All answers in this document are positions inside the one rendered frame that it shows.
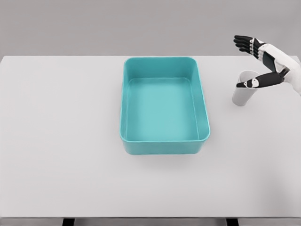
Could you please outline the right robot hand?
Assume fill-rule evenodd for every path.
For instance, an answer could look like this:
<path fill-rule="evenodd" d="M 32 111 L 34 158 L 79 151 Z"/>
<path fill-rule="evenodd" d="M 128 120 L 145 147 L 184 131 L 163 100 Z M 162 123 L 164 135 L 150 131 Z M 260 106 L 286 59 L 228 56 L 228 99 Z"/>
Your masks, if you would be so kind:
<path fill-rule="evenodd" d="M 301 96 L 301 64 L 292 57 L 255 37 L 235 35 L 235 46 L 260 61 L 271 72 L 239 82 L 239 89 L 261 89 L 286 82 Z"/>

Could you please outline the white paper cup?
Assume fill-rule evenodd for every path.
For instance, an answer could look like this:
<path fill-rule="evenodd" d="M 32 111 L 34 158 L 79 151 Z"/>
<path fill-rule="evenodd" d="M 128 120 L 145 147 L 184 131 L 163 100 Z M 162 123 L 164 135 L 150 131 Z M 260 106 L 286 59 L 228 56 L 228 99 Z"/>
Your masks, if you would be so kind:
<path fill-rule="evenodd" d="M 238 76 L 238 82 L 237 83 L 244 83 L 252 78 L 255 78 L 259 76 L 259 73 L 251 70 L 245 70 L 240 73 Z M 244 106 L 248 100 L 254 95 L 256 92 L 256 89 L 247 89 L 245 87 L 243 88 L 237 88 L 235 87 L 234 94 L 232 96 L 232 102 L 238 106 Z"/>

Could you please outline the teal plastic basket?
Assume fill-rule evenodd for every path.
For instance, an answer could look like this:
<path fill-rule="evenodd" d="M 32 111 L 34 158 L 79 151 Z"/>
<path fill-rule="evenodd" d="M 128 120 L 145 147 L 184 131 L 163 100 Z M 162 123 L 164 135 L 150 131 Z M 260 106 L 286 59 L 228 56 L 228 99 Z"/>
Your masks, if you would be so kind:
<path fill-rule="evenodd" d="M 131 155 L 198 153 L 210 124 L 197 61 L 189 56 L 128 58 L 119 135 Z"/>

